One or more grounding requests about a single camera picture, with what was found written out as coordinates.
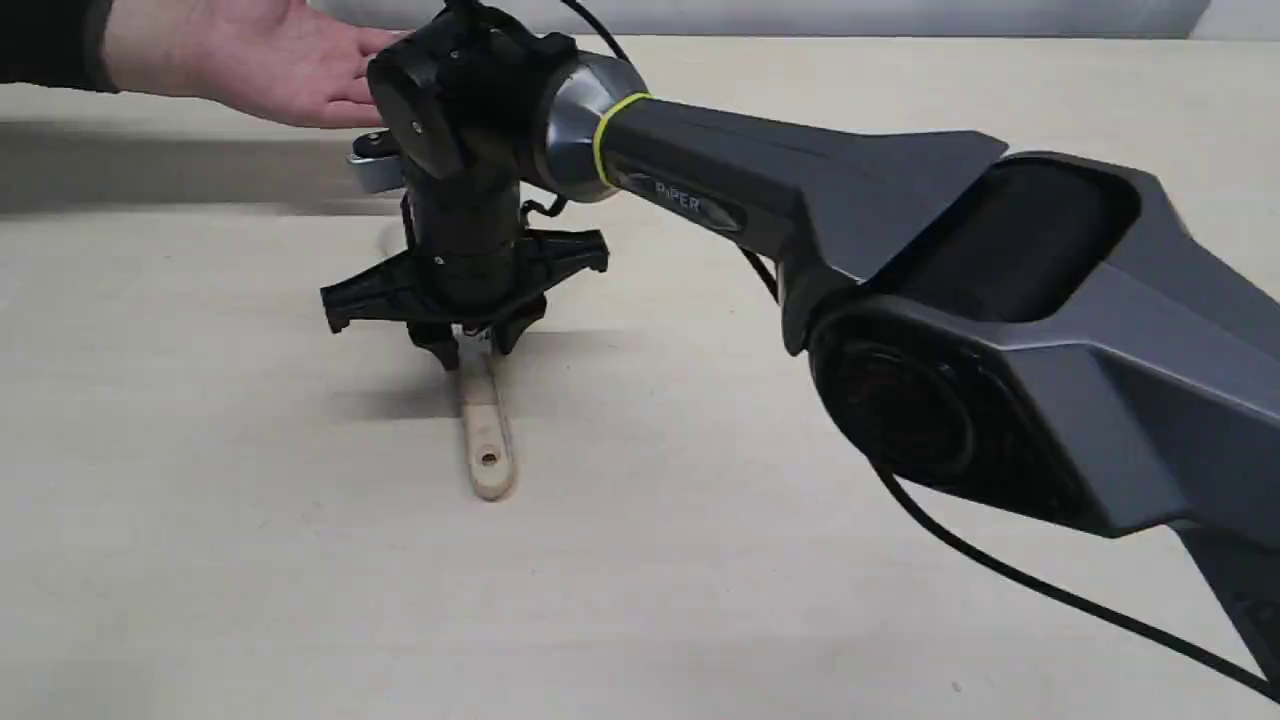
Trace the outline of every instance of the black sleeve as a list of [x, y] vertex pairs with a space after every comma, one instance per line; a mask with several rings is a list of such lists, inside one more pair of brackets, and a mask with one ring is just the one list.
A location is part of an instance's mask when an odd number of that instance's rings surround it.
[[102, 63], [111, 0], [0, 0], [0, 83], [116, 92]]

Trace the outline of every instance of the yellow ring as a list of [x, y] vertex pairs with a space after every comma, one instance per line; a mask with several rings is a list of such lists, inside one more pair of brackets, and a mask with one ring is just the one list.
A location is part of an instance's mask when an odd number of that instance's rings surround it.
[[613, 115], [617, 115], [625, 110], [627, 105], [631, 105], [636, 100], [644, 100], [646, 97], [653, 96], [648, 92], [635, 92], [623, 97], [617, 105], [609, 108], [604, 115], [600, 117], [600, 123], [595, 126], [595, 136], [591, 137], [591, 154], [595, 156], [595, 172], [600, 176], [600, 181], [609, 187], [614, 187], [614, 184], [609, 182], [609, 176], [604, 172], [604, 154], [600, 151], [600, 146], [604, 142], [604, 128], [609, 127], [609, 120], [613, 119]]

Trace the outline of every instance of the robotic arm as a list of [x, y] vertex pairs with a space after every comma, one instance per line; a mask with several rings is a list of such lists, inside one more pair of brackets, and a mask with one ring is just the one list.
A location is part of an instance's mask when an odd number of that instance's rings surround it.
[[[648, 200], [773, 261], [786, 351], [882, 478], [1107, 538], [1170, 527], [1271, 684], [1196, 659], [1280, 701], [1280, 307], [1155, 177], [671, 102], [625, 59], [447, 5], [369, 68], [389, 131], [352, 161], [407, 187], [407, 249], [323, 291], [334, 332], [403, 322], [449, 369], [454, 325], [511, 352], [608, 263], [529, 213]], [[561, 200], [521, 206], [522, 182]]]

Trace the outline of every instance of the finger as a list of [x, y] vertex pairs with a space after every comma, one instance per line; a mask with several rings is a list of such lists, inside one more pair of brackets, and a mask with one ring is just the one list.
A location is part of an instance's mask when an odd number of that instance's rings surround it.
[[362, 78], [369, 74], [369, 63], [372, 60], [372, 55], [365, 55], [364, 59], [360, 60], [360, 67], [356, 68], [356, 78]]
[[367, 79], [356, 78], [342, 91], [339, 100], [349, 100], [351, 102], [358, 102], [360, 105], [372, 105], [374, 94], [369, 90]]
[[404, 35], [404, 31], [378, 29], [372, 27], [357, 28], [356, 45], [361, 55], [376, 55], [392, 42]]
[[326, 129], [380, 128], [384, 126], [378, 108], [349, 100], [329, 102], [314, 119], [315, 127]]

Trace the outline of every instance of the table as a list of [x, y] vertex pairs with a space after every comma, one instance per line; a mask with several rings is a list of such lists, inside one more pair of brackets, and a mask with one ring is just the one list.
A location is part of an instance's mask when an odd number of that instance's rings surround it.
[[[1152, 170], [1280, 296], [1280, 45], [626, 46], [675, 100]], [[325, 325], [317, 288], [397, 232], [394, 201], [355, 196], [352, 133], [29, 87], [0, 109], [0, 716], [1275, 716], [916, 528], [741, 258], [662, 210], [564, 215], [613, 266], [554, 291], [502, 368], [521, 484], [489, 505], [433, 360], [394, 325]], [[1253, 666], [1171, 534], [916, 495]]]

